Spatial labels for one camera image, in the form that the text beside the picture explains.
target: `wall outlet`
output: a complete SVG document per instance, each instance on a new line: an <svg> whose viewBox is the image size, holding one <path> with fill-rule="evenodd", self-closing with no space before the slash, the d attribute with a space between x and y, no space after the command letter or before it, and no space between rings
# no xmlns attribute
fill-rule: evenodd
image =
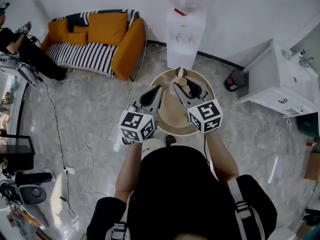
<svg viewBox="0 0 320 240"><path fill-rule="evenodd" d="M76 173L75 169L73 169L71 167L65 167L64 172L67 173L67 171L68 171L68 174L75 174Z"/></svg>

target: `round table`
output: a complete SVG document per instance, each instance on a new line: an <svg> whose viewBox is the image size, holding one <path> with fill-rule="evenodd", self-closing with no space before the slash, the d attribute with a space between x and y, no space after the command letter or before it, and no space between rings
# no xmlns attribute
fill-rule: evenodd
<svg viewBox="0 0 320 240"><path fill-rule="evenodd" d="M215 97L214 91L209 84L209 82L199 73L186 70L186 76L195 78L207 85L210 94ZM179 101L177 97L169 92L170 82L176 77L176 69L169 69L160 75L158 75L150 86L160 85L163 88L163 96L161 101L161 106L157 113L157 127L164 131L165 133L173 136L190 136L198 132L187 120L187 108ZM175 119L179 118L181 124L177 127L175 124Z"/></svg>

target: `patterned throw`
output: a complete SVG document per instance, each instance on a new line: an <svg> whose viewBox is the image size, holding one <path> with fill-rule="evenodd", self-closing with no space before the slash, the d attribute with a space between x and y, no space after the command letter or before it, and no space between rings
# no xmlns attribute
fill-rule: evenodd
<svg viewBox="0 0 320 240"><path fill-rule="evenodd" d="M140 18L140 13L136 10L96 10L55 18L53 21L68 18L68 29L69 32L72 33L74 26L86 27L89 25L90 13L128 13L127 29L136 18ZM118 47L115 45L95 42L90 42L87 46L71 45L68 42L57 42L49 47L46 54L53 59L58 66L88 70L114 79L115 72L110 67L110 64L117 49Z"/></svg>

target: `pillow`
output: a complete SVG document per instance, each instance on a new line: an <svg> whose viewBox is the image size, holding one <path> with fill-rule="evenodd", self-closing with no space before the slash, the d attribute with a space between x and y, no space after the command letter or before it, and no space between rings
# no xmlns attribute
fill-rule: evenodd
<svg viewBox="0 0 320 240"><path fill-rule="evenodd" d="M89 43L118 46L127 31L128 13L89 14Z"/></svg>
<svg viewBox="0 0 320 240"><path fill-rule="evenodd" d="M70 45L86 46L88 42L87 33L68 33L68 40Z"/></svg>
<svg viewBox="0 0 320 240"><path fill-rule="evenodd" d="M74 26L73 33L88 33L89 26Z"/></svg>
<svg viewBox="0 0 320 240"><path fill-rule="evenodd" d="M68 42L68 19L51 21L48 24L49 36L53 43Z"/></svg>

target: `white cube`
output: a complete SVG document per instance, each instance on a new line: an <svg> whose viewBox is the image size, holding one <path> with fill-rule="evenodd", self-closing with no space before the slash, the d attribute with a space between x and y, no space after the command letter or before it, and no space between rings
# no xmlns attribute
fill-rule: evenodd
<svg viewBox="0 0 320 240"><path fill-rule="evenodd" d="M119 120L118 127L124 138L134 142L143 142L154 130L154 117L124 110Z"/></svg>
<svg viewBox="0 0 320 240"><path fill-rule="evenodd" d="M188 108L189 122L205 134L221 126L223 113L218 100L213 99Z"/></svg>

